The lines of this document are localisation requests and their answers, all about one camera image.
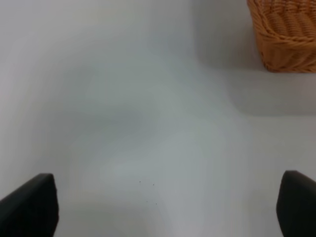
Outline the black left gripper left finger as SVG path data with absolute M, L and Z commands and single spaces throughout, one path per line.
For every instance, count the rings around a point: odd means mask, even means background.
M 53 174 L 41 173 L 0 200 L 2 237 L 52 237 L 58 222 Z

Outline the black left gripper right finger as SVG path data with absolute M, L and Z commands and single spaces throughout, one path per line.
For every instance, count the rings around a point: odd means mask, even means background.
M 281 179 L 276 215 L 284 237 L 314 237 L 316 182 L 298 171 L 286 171 Z

